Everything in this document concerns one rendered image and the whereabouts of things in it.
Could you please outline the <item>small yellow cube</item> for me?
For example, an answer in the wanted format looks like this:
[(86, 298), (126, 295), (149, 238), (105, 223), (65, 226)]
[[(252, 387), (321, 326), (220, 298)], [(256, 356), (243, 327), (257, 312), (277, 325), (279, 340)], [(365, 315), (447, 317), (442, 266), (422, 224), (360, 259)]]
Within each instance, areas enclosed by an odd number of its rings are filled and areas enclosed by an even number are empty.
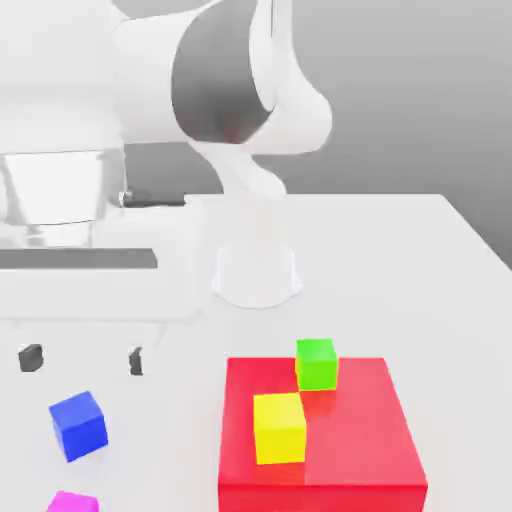
[(304, 463), (307, 422), (300, 394), (254, 395), (253, 432), (258, 465)]

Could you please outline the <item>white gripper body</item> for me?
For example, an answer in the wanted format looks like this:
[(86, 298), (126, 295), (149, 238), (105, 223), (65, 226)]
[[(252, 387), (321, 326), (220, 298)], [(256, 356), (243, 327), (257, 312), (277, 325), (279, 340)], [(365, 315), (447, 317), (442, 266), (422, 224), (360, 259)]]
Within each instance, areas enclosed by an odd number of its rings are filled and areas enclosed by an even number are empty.
[(206, 295), (206, 213), (126, 209), (100, 221), (84, 248), (24, 248), (0, 234), (0, 319), (164, 321), (188, 318)]

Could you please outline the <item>small blue cube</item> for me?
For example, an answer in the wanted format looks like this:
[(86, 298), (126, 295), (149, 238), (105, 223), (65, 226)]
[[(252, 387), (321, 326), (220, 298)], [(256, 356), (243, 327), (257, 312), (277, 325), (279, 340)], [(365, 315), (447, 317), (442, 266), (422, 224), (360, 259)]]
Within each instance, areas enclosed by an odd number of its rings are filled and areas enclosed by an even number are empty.
[(104, 414), (90, 391), (52, 404), (48, 410), (67, 462), (108, 445)]

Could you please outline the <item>large red box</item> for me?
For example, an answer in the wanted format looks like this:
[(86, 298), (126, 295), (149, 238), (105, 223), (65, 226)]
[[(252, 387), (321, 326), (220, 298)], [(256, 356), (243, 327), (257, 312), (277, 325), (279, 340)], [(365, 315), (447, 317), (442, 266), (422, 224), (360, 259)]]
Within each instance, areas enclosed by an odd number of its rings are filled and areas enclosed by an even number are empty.
[(297, 389), (291, 358), (227, 362), (219, 512), (423, 512), (428, 483), (386, 362), (343, 358), (334, 391), (305, 392), (306, 460), (258, 465), (252, 401)]

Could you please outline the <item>small green cube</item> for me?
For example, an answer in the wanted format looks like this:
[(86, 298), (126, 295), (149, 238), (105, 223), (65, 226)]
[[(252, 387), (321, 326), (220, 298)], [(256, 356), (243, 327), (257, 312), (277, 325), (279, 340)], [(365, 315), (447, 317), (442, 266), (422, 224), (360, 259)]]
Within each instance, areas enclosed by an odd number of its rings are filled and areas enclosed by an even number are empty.
[(335, 390), (338, 368), (339, 359), (330, 338), (296, 341), (295, 373), (300, 391)]

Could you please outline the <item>small magenta cube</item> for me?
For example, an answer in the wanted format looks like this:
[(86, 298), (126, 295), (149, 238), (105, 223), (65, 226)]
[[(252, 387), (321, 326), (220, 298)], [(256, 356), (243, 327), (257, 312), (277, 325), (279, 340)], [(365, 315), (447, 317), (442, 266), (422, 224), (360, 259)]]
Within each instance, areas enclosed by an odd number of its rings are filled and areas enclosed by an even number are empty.
[(99, 512), (99, 502), (93, 496), (58, 491), (46, 512)]

